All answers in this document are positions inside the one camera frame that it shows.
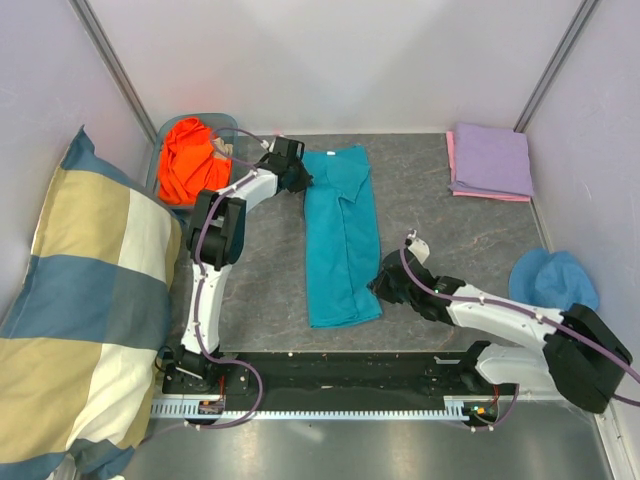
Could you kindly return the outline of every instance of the folded purple cloth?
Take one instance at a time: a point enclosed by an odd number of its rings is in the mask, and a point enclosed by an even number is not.
[[[527,137],[503,128],[458,123],[453,191],[533,196]]]

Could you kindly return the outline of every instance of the teal cloth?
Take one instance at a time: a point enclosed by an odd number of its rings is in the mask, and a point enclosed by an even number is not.
[[[313,175],[305,196],[307,302],[313,328],[349,327],[382,310],[367,284],[380,265],[380,239],[364,147],[305,152]]]

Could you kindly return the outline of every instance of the gray floor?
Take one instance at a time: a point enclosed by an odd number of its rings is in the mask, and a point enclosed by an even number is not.
[[[163,428],[168,422],[157,425]],[[608,480],[593,418],[519,403],[493,433],[437,422],[257,420],[142,445],[127,480]]]
[[[432,251],[436,275],[462,278],[507,294],[509,272],[540,245],[528,204],[453,197],[444,135],[321,135],[296,137],[309,150],[364,145],[372,167],[382,255],[417,228]],[[260,158],[259,147],[249,159]],[[383,304],[384,315],[337,330],[309,327],[305,289],[303,195],[283,192],[249,213],[245,249],[225,290],[220,324],[226,351],[464,350],[488,338],[476,331],[430,323],[409,307]],[[191,267],[186,252],[172,288],[170,345],[188,318]]]

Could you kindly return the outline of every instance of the white wall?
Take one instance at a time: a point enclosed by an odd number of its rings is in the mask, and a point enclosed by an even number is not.
[[[529,130],[533,175],[553,247],[575,253],[599,313],[640,365],[640,3],[602,2]],[[640,399],[627,378],[622,393]],[[640,410],[624,407],[640,461]]]
[[[148,141],[67,0],[0,14],[0,318],[19,291],[55,166],[82,124],[96,152],[143,179]]]
[[[91,0],[156,127],[513,127],[579,0]]]

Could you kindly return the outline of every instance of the stack of folded cloth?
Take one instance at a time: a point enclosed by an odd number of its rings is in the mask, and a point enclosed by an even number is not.
[[[528,202],[533,196],[527,137],[502,128],[458,123],[447,132],[456,196]]]

